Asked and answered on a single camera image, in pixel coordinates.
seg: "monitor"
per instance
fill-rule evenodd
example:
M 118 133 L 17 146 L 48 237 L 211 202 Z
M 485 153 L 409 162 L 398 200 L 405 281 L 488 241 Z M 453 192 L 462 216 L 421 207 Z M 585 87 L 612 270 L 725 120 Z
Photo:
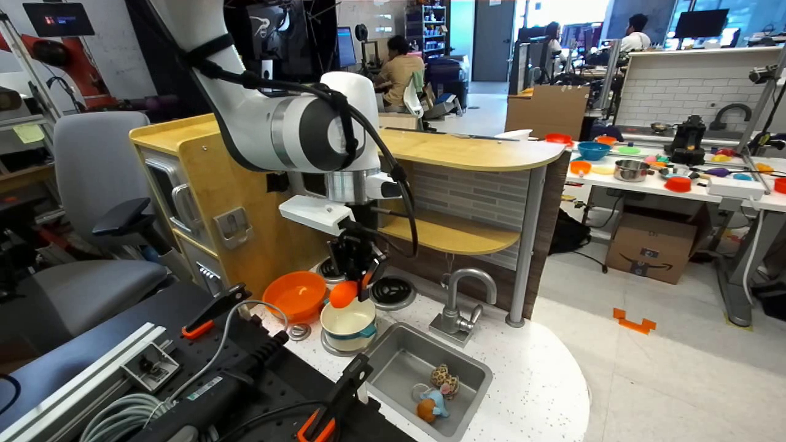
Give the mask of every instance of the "monitor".
M 23 3 L 23 12 L 39 36 L 96 34 L 77 3 Z
M 720 36 L 727 27 L 728 9 L 687 9 L 680 16 L 675 36 L 678 39 L 710 39 Z
M 354 59 L 354 39 L 349 27 L 335 27 L 335 67 L 351 68 L 356 63 Z

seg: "black cable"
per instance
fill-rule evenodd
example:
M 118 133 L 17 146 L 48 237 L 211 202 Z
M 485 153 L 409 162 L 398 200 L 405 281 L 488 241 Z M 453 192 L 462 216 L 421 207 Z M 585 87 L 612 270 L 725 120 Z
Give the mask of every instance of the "black cable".
M 592 264 L 596 264 L 596 266 L 605 273 L 605 264 L 601 264 L 599 259 L 587 256 L 587 254 L 578 254 L 578 250 L 572 250 L 572 256 L 578 256 L 578 259 L 585 259 L 585 261 L 592 261 Z
M 357 151 L 357 142 L 354 141 L 354 130 L 351 130 L 351 117 L 356 117 L 365 133 L 372 137 L 372 142 L 378 146 L 380 156 L 382 156 L 382 170 L 387 170 L 391 179 L 399 185 L 403 189 L 403 202 L 409 211 L 409 244 L 411 244 L 411 256 L 416 254 L 416 223 L 415 223 L 415 196 L 411 196 L 411 189 L 405 179 L 405 171 L 395 164 L 395 157 L 392 153 L 387 151 L 387 146 L 382 142 L 382 137 L 378 136 L 378 130 L 367 124 L 367 117 L 364 113 L 357 113 L 343 93 L 335 93 L 330 90 L 329 87 L 323 84 L 317 84 L 317 87 L 305 87 L 305 84 L 289 84 L 289 81 L 268 81 L 252 72 L 242 72 L 242 73 L 232 73 L 232 72 L 225 72 L 221 68 L 217 63 L 209 62 L 209 57 L 214 52 L 221 52 L 225 46 L 230 46 L 230 36 L 224 34 L 224 36 L 215 36 L 190 52 L 183 52 L 178 49 L 177 39 L 171 36 L 171 32 L 167 29 L 167 24 L 155 16 L 155 7 L 150 6 L 147 0 L 147 7 L 151 9 L 151 17 L 157 23 L 157 27 L 167 34 L 167 39 L 173 45 L 173 49 L 178 52 L 181 62 L 190 68 L 195 68 L 198 73 L 209 77 L 209 79 L 221 79 L 221 81 L 230 81 L 230 84 L 241 84 L 242 88 L 285 88 L 285 90 L 301 90 L 301 93 L 311 93 L 321 102 L 329 104 L 329 108 L 333 108 L 340 117 L 340 127 L 343 127 L 343 136 L 345 136 L 345 159 L 340 164 L 340 170 L 345 170 L 356 157 L 364 156 L 364 151 Z
M 15 388 L 15 394 L 10 395 L 10 400 L 0 408 L 0 416 L 2 416 L 2 412 L 7 412 L 7 410 L 18 400 L 18 395 L 22 395 L 22 383 L 15 380 L 15 378 L 7 375 L 7 374 L 0 374 L 0 378 L 7 380 L 7 383 Z
M 45 79 L 45 88 L 50 88 L 54 84 L 58 84 L 58 87 L 68 93 L 68 98 L 71 98 L 71 104 L 74 104 L 74 108 L 75 108 L 77 113 L 86 113 L 86 111 L 87 111 L 81 102 L 75 102 L 74 88 L 68 87 L 66 79 L 61 79 L 61 77 Z
M 285 418 L 285 416 L 295 416 L 295 412 L 300 412 L 301 408 L 319 408 L 319 406 L 323 406 L 323 404 L 317 404 L 317 400 L 311 400 L 311 404 L 295 404 L 295 406 L 286 406 L 286 408 L 279 408 L 279 410 L 258 416 L 258 418 L 252 418 L 252 420 L 232 428 L 232 431 L 225 432 L 221 440 L 224 440 L 224 442 L 241 440 L 242 434 L 252 432 L 254 428 L 268 426 L 269 420 L 278 420 L 278 418 Z

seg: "orange handle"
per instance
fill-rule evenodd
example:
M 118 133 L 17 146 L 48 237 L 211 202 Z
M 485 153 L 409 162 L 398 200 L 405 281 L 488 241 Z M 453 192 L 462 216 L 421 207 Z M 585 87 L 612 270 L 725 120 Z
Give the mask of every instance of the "orange handle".
M 321 431 L 317 428 L 317 434 L 308 440 L 306 432 L 311 431 L 311 426 L 317 426 L 319 416 L 323 412 L 323 408 L 314 410 L 297 431 L 295 440 L 297 442 L 330 442 L 335 434 L 335 420 L 329 420 Z
M 648 335 L 658 326 L 653 320 L 645 320 L 645 316 L 640 323 L 630 323 L 623 310 L 614 310 L 614 316 L 621 326 L 636 330 L 640 335 Z
M 209 335 L 214 326 L 215 326 L 215 323 L 209 320 L 209 323 L 200 323 L 195 330 L 181 326 L 178 335 L 181 335 L 181 340 L 185 340 L 185 342 L 195 342 L 195 340 L 200 340 L 203 335 Z

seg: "office chair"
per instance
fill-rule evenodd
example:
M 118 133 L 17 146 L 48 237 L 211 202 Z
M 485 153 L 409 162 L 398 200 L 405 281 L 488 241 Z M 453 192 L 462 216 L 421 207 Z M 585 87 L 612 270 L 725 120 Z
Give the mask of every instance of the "office chair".
M 127 141 L 127 133 L 145 124 L 142 113 L 113 111 L 63 116 L 54 125 L 50 156 L 61 207 L 74 230 L 97 248 L 115 241 L 96 239 L 93 227 L 124 233 L 142 223 L 140 211 L 120 221 L 124 211 L 115 207 L 147 200 L 147 183 Z M 0 299 L 0 342 L 48 351 L 167 283 L 168 270 L 147 261 L 75 261 L 43 268 L 22 278 L 11 298 Z

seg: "metal sink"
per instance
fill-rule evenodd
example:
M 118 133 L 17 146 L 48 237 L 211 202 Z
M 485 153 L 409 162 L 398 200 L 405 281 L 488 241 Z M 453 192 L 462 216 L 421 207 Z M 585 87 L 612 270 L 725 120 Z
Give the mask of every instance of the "metal sink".
M 372 367 L 365 380 L 367 394 L 434 440 L 459 440 L 490 383 L 488 367 L 408 325 L 392 325 L 365 353 Z M 443 399 L 446 418 L 427 426 L 415 416 L 409 390 L 415 383 L 429 386 L 440 364 L 446 364 L 450 374 L 459 378 L 459 390 Z

